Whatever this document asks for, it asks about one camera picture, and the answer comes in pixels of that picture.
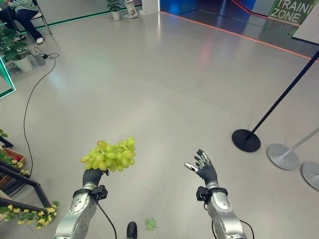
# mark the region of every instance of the grape bunch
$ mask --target grape bunch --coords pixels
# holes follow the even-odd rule
[[[135,140],[131,136],[114,145],[99,140],[97,146],[92,148],[88,155],[81,159],[81,162],[86,163],[84,166],[86,170],[99,168],[102,171],[110,169],[112,172],[116,170],[122,172],[124,168],[135,164],[133,159],[135,156],[134,145]]]

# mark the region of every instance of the person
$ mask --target person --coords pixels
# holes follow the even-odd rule
[[[32,0],[4,0],[8,5],[0,13],[2,22],[6,22],[6,27],[17,30],[14,20],[20,22],[24,29],[34,38],[37,44],[42,44],[44,39],[31,22],[31,19],[38,13],[37,7]],[[17,40],[24,40],[25,36],[20,35]]]

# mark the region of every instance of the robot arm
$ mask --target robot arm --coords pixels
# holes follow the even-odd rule
[[[201,149],[197,152],[196,166],[185,163],[185,167],[204,179],[206,188],[199,187],[196,193],[199,201],[205,201],[218,239],[246,239],[238,217],[233,212],[227,198],[227,190],[220,188],[217,173],[207,154]]]
[[[96,204],[107,196],[103,185],[99,185],[103,175],[101,170],[86,170],[83,175],[83,187],[73,194],[73,200],[66,215],[59,223],[53,239],[85,238],[91,218],[96,212]]]

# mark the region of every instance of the artificial flower garland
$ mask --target artificial flower garland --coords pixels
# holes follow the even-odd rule
[[[13,208],[12,205],[9,205],[7,207],[0,207],[0,214],[6,215],[4,219],[5,222],[17,219],[17,223],[19,225],[24,223],[35,223],[36,229],[40,230],[43,226],[48,225],[52,221],[52,219],[56,217],[57,212],[55,211],[55,209],[59,205],[60,204],[58,201],[54,201],[51,207],[45,208],[45,212],[30,211],[28,209],[24,209],[23,211],[21,211],[20,208]]]

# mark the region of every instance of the red led strip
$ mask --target red led strip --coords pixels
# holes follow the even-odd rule
[[[210,28],[216,29],[216,30],[224,31],[224,32],[227,32],[227,33],[233,34],[233,35],[235,35],[235,36],[240,36],[240,37],[243,37],[243,38],[246,38],[246,39],[252,40],[252,41],[259,42],[259,43],[264,44],[264,45],[266,45],[266,46],[271,46],[271,47],[274,47],[274,48],[276,48],[276,49],[279,49],[279,50],[282,50],[282,51],[286,51],[286,52],[292,53],[292,54],[297,55],[297,56],[301,56],[301,57],[304,57],[304,58],[307,58],[307,59],[311,59],[310,57],[308,57],[308,56],[304,56],[304,55],[299,54],[299,53],[297,53],[297,52],[290,51],[290,50],[287,50],[287,49],[285,49],[285,48],[281,48],[281,47],[279,47],[279,46],[275,46],[275,45],[269,44],[269,43],[264,42],[264,41],[259,41],[259,40],[253,39],[253,38],[251,38],[251,37],[244,36],[244,35],[241,35],[241,34],[238,34],[238,33],[232,32],[232,31],[227,31],[227,30],[222,29],[222,28],[218,28],[218,27],[211,26],[211,25],[208,25],[208,24],[205,24],[205,23],[201,23],[201,22],[199,22],[199,21],[194,21],[194,20],[191,20],[191,19],[187,19],[187,18],[184,18],[184,17],[181,17],[181,16],[176,16],[176,15],[173,15],[173,14],[170,14],[170,13],[167,13],[167,12],[164,12],[164,11],[160,11],[160,13],[164,13],[164,14],[166,14],[166,15],[174,16],[174,17],[177,17],[177,18],[180,18],[180,19],[186,20],[186,21],[194,22],[194,23],[197,23],[197,24],[200,24],[200,25],[203,25],[203,26],[207,26],[207,27],[210,27]]]
[[[233,3],[235,3],[237,6],[239,6],[241,9],[243,9],[245,12],[249,13],[249,14],[252,14],[252,15],[255,15],[255,16],[264,17],[264,18],[268,18],[268,19],[275,20],[275,21],[280,21],[280,22],[287,23],[287,24],[294,25],[294,26],[300,26],[300,25],[298,25],[298,24],[296,24],[296,23],[292,23],[292,22],[288,22],[288,21],[276,19],[276,18],[273,18],[273,17],[270,17],[270,16],[264,16],[264,15],[261,15],[261,14],[253,13],[253,12],[247,10],[247,9],[246,9],[245,7],[243,7],[241,4],[239,4],[236,0],[231,0],[231,1],[232,1]]]

